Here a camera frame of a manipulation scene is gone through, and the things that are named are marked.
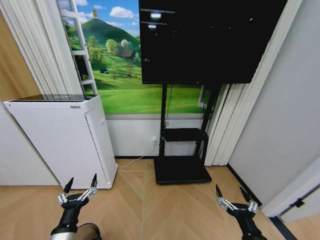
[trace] ladder rung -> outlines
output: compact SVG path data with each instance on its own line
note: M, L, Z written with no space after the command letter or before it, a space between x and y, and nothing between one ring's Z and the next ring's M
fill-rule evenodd
M63 17L68 17L68 18L73 18L75 19L76 17L78 17L78 14L74 11L60 11L60 15Z
M72 55L87 55L87 52L85 50L73 50Z
M94 81L92 79L88 79L88 80L81 81L81 84L86 85L86 84L92 84L93 82Z

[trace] air purifier vent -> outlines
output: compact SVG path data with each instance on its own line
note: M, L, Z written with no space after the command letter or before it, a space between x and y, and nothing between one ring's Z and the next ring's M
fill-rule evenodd
M89 122L88 122L88 118L86 116L84 116L84 118L85 118L85 121L86 121L86 125L88 126L88 129L89 129L89 132L90 132L90 136L92 138L92 142L93 142L93 145L94 145L94 148L95 148L95 151L96 151L96 155L98 156L98 159L99 159L99 162L100 162L100 166L101 166L101 169L103 171L103 175L104 175L106 181L108 181L106 173L105 173L105 170L104 170L104 167L103 167L102 162L101 162L101 158L100 158L100 155L99 155L99 152L98 152L98 149L97 149L97 145L96 145L94 136L92 135L92 132L91 132L91 128L90 128L90 125L89 125Z

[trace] white curtain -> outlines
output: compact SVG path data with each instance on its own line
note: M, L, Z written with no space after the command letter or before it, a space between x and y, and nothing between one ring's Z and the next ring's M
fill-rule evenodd
M42 94L83 94L56 0L0 0Z
M257 99L248 102L251 101L248 96L254 82L255 80L252 80L252 83L230 85L218 121L216 124L212 123L215 126L209 131L209 145L204 163L206 166L224 166L228 163Z

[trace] wall mural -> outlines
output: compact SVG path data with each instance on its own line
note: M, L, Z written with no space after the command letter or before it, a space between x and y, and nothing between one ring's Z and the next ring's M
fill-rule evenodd
M67 0L57 3L60 11L70 11ZM76 0L76 4L104 112L159 114L161 85L142 84L138 0ZM72 50L81 50L73 19L64 17L63 21ZM82 57L75 57L81 78L85 80L88 73ZM192 59L189 62L188 71L196 71L192 69ZM203 108L198 106L200 88L198 85L174 85L169 113L202 113ZM92 93L89 88L85 90L87 94Z

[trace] wooden floor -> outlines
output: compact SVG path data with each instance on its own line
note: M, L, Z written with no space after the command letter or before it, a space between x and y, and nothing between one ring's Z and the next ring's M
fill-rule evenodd
M112 189L97 192L81 210L79 224L97 224L104 240L240 240L236 219L216 203L215 184L228 200L244 203L240 185L226 167L207 169L210 183L160 186L153 160L137 160L119 168ZM62 214L57 201L61 190L0 187L0 239L48 239ZM269 240L284 239L260 210L254 220Z
M298 240L320 239L320 214L285 223Z

